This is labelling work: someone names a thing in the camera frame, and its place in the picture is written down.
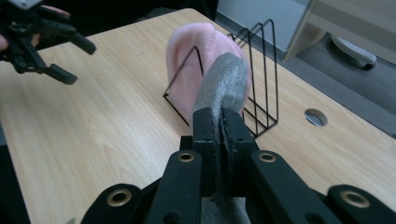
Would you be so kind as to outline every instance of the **wire file holder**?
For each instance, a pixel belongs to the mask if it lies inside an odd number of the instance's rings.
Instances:
[[[274,60],[271,61],[267,58],[267,47],[265,41],[265,27],[270,25],[274,53]],[[263,23],[258,22],[251,29],[244,28],[236,35],[231,33],[228,34],[242,50],[246,50],[251,69],[251,93],[247,98],[245,108],[243,109],[242,118],[245,121],[247,128],[254,138],[261,136],[266,131],[277,125],[279,120],[279,101],[278,101],[278,86],[277,86],[277,59],[276,59],[276,34],[275,25],[273,20],[267,20]],[[252,42],[255,38],[258,38],[258,50],[261,52],[262,61],[262,76],[255,77],[254,64],[254,50],[252,50]],[[183,118],[181,113],[174,106],[172,101],[169,99],[169,90],[176,81],[186,61],[195,53],[197,60],[199,61],[201,76],[204,76],[204,69],[202,65],[200,50],[197,47],[192,47],[186,55],[186,58],[177,69],[175,76],[169,82],[168,87],[163,93],[163,98],[172,106],[180,117],[189,125],[188,121]],[[269,66],[272,65],[273,70],[270,72]]]

